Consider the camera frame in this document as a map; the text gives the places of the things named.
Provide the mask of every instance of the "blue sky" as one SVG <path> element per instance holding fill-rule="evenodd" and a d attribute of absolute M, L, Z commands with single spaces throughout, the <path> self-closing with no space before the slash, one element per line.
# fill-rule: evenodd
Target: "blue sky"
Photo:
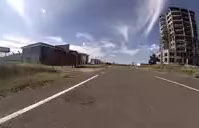
<path fill-rule="evenodd" d="M 195 11 L 199 30 L 198 0 L 0 0 L 0 46 L 17 52 L 39 41 L 69 43 L 91 58 L 147 62 L 170 5 Z"/>

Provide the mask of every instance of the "roadside grass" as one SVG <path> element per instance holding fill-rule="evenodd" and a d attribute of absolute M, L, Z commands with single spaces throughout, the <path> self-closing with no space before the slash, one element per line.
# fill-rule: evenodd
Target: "roadside grass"
<path fill-rule="evenodd" d="M 191 76 L 194 78 L 199 78 L 199 67 L 195 67 L 195 66 L 158 64 L 158 65 L 143 66 L 142 68 L 147 68 L 149 70 L 155 70 L 159 72 L 179 73 L 179 74 Z"/>
<path fill-rule="evenodd" d="M 77 65 L 76 68 L 103 68 L 106 67 L 106 64 L 98 64 L 98 65 Z"/>
<path fill-rule="evenodd" d="M 52 66 L 13 64 L 0 65 L 0 95 L 19 92 L 26 88 L 44 86 L 61 78 L 75 77 Z"/>

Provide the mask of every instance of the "white lane marking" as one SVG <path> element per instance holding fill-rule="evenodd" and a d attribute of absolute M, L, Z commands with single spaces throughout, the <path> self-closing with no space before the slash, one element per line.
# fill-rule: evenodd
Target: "white lane marking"
<path fill-rule="evenodd" d="M 178 82 L 174 82 L 174 81 L 171 81 L 171 80 L 168 80 L 168 79 L 162 78 L 162 77 L 158 77 L 158 76 L 155 76 L 155 77 L 156 77 L 156 78 L 158 78 L 158 79 L 161 79 L 161 80 L 164 80 L 164 81 L 167 81 L 167 82 L 173 83 L 173 84 L 180 85 L 180 86 L 185 87 L 185 88 L 187 88 L 187 89 L 190 89 L 190 90 L 193 90 L 193 91 L 199 92 L 199 89 L 192 88 L 192 87 L 189 87 L 189 86 L 187 86 L 187 85 L 180 84 L 180 83 L 178 83 Z"/>
<path fill-rule="evenodd" d="M 55 98 L 61 96 L 62 94 L 65 94 L 66 92 L 69 92 L 69 91 L 71 91 L 71 90 L 77 88 L 78 86 L 81 86 L 82 84 L 84 84 L 84 83 L 86 83 L 86 82 L 88 82 L 88 81 L 90 81 L 90 80 L 92 80 L 92 79 L 95 79 L 95 78 L 98 77 L 98 76 L 99 76 L 99 75 L 95 75 L 95 76 L 93 76 L 93 77 L 91 77 L 91 78 L 89 78 L 89 79 L 87 79 L 87 80 L 85 80 L 85 81 L 83 81 L 83 82 L 81 82 L 81 83 L 79 83 L 79 84 L 77 84 L 77 85 L 74 85 L 74 86 L 72 86 L 72 87 L 70 87 L 70 88 L 68 88 L 68 89 L 66 89 L 66 90 L 63 90 L 63 91 L 61 91 L 61 92 L 59 92 L 59 93 L 57 93 L 57 94 L 55 94 L 55 95 L 53 95 L 53 96 L 50 96 L 50 97 L 48 97 L 48 98 L 46 98 L 46 99 L 44 99 L 44 100 L 41 100 L 41 101 L 39 101 L 39 102 L 37 102 L 37 103 L 35 103 L 35 104 L 32 104 L 32 105 L 30 105 L 30 106 L 28 106 L 28 107 L 26 107 L 26 108 L 23 108 L 23 109 L 21 109 L 21 110 L 19 110 L 19 111 L 17 111 L 17 112 L 14 112 L 14 113 L 12 113 L 12 114 L 10 114 L 10 115 L 8 115 L 8 116 L 5 116 L 5 117 L 1 118 L 1 119 L 0 119 L 0 125 L 1 125 L 2 123 L 5 123 L 6 121 L 9 121 L 9 120 L 11 120 L 11 119 L 13 119 L 13 118 L 19 116 L 19 115 L 22 115 L 22 114 L 24 114 L 25 112 L 28 112 L 28 111 L 30 111 L 30 110 L 32 110 L 32 109 L 34 109 L 34 108 L 36 108 L 36 107 L 38 107 L 38 106 L 40 106 L 40 105 L 42 105 L 42 104 L 45 104 L 45 103 L 47 103 L 47 102 L 49 102 L 49 101 L 51 101 L 51 100 L 53 100 L 53 99 L 55 99 Z"/>

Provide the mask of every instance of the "brown building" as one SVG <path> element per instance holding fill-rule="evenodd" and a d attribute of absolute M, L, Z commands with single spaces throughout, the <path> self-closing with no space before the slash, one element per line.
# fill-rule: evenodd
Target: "brown building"
<path fill-rule="evenodd" d="M 26 63 L 63 65 L 65 56 L 62 48 L 42 42 L 22 47 L 22 60 Z"/>
<path fill-rule="evenodd" d="M 160 16 L 161 63 L 199 66 L 199 37 L 195 13 L 191 10 L 169 7 Z"/>
<path fill-rule="evenodd" d="M 67 45 L 52 46 L 45 43 L 35 43 L 22 47 L 22 60 L 26 63 L 54 66 L 76 66 L 88 63 L 89 55 L 69 49 Z"/>

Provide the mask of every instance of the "high-rise building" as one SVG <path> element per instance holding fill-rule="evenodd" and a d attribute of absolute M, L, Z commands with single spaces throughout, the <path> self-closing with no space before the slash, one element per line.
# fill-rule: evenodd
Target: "high-rise building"
<path fill-rule="evenodd" d="M 199 37 L 195 13 L 191 10 L 169 7 L 160 16 L 161 63 L 199 66 Z"/>

